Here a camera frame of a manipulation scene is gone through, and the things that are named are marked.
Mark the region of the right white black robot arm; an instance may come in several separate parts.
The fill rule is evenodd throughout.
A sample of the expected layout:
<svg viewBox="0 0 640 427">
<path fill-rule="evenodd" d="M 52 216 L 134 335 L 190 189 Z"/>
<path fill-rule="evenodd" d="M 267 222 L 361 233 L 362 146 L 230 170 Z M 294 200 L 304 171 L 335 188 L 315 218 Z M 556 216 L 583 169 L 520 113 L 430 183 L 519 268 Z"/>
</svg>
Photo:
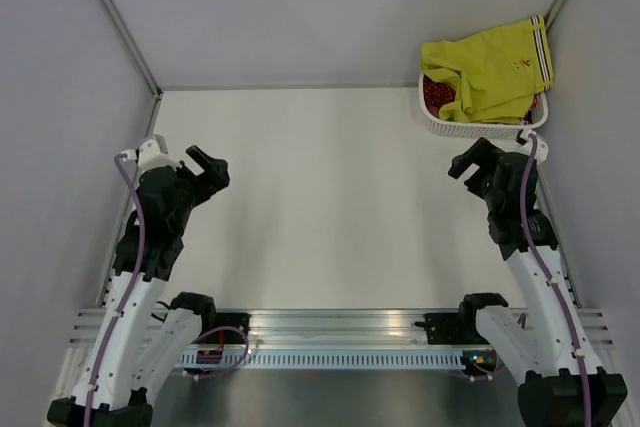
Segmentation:
<svg viewBox="0 0 640 427">
<path fill-rule="evenodd" d="M 553 226 L 537 207 L 538 137 L 527 153 L 505 151 L 480 138 L 452 160 L 457 179 L 471 166 L 467 190 L 487 206 L 489 234 L 522 293 L 533 325 L 526 332 L 496 293 L 468 294 L 456 318 L 459 335 L 483 338 L 517 384 L 527 426 L 609 426 L 628 395 L 624 378 L 609 373 L 592 347 L 573 304 Z"/>
</svg>

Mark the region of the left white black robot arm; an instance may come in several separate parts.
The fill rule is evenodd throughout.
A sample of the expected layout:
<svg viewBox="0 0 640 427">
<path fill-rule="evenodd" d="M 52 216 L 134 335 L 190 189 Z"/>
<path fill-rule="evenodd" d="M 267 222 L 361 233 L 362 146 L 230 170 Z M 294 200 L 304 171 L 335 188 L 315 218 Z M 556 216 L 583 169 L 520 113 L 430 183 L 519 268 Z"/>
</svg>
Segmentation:
<svg viewBox="0 0 640 427">
<path fill-rule="evenodd" d="M 183 248 L 192 211 L 230 184 L 228 163 L 193 145 L 193 172 L 161 138 L 114 158 L 134 208 L 113 261 L 106 311 L 71 394 L 51 402 L 54 426 L 148 426 L 156 397 L 183 352 L 218 331 L 214 300 L 184 292 L 171 301 L 155 334 L 147 330 Z"/>
</svg>

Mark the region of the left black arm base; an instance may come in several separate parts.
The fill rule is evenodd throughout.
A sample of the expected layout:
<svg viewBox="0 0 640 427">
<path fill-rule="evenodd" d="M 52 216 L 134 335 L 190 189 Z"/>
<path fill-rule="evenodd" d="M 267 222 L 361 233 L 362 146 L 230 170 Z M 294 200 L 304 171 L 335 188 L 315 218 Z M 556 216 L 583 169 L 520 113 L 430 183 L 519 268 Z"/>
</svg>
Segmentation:
<svg viewBox="0 0 640 427">
<path fill-rule="evenodd" d="M 218 327 L 236 327 L 245 334 L 250 331 L 251 315 L 248 312 L 222 312 L 216 315 L 214 328 Z M 219 331 L 210 334 L 200 340 L 205 345 L 241 345 L 244 343 L 239 333 L 234 331 Z"/>
</svg>

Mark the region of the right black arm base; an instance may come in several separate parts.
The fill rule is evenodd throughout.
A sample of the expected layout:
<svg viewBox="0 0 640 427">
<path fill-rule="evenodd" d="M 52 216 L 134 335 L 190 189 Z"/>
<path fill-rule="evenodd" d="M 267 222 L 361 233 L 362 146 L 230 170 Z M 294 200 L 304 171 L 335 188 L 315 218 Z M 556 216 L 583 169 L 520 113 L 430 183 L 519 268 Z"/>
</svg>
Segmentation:
<svg viewBox="0 0 640 427">
<path fill-rule="evenodd" d="M 489 346 L 474 326 L 458 313 L 427 313 L 413 325 L 422 329 L 429 345 Z"/>
</svg>

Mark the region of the yellow-green trousers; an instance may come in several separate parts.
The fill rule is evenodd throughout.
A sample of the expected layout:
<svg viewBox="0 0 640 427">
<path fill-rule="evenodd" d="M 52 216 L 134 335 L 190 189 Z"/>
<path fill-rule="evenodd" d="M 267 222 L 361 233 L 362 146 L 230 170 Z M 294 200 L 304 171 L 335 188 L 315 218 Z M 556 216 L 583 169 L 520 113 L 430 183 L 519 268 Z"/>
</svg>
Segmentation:
<svg viewBox="0 0 640 427">
<path fill-rule="evenodd" d="M 443 121 L 476 123 L 525 117 L 537 94 L 554 86 L 546 25 L 536 15 L 457 41 L 426 42 L 420 71 L 456 92 L 440 108 Z"/>
</svg>

